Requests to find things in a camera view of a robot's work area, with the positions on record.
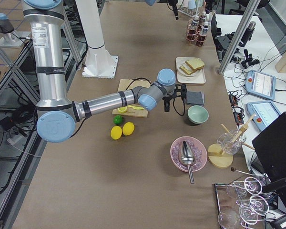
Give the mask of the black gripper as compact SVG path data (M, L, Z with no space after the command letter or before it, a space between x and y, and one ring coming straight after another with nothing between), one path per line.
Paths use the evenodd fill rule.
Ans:
M170 112L170 100L181 97L181 100L185 102L186 100L187 87L186 84L175 84L174 92L163 97L164 111Z
M177 8L178 0L166 0L165 2L168 5L172 5L173 6L173 12L174 12L175 19L178 20L179 19L178 8Z

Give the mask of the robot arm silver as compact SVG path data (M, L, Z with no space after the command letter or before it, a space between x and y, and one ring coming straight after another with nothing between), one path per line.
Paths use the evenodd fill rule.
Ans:
M88 47L83 76L114 78L118 57L110 55L105 48L97 2L78 0L76 6ZM37 132L45 141L63 142L77 134L77 122L83 123L108 110L139 104L150 111L160 101L167 104L177 92L186 95L186 86L176 83L174 71L162 69L150 87L137 86L80 103L69 100L61 44L61 26L67 20L63 2L24 0L22 8L24 18L31 25L40 91L36 105Z
M175 19L179 20L178 10L180 7L177 6L178 0L145 0L147 5L153 6L155 3L166 3L169 10L173 11Z

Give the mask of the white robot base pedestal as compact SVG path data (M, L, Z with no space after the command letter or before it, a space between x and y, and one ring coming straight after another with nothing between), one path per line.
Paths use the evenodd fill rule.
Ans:
M97 1L77 0L76 6L88 45L83 77L113 79L118 56L110 55L105 48Z

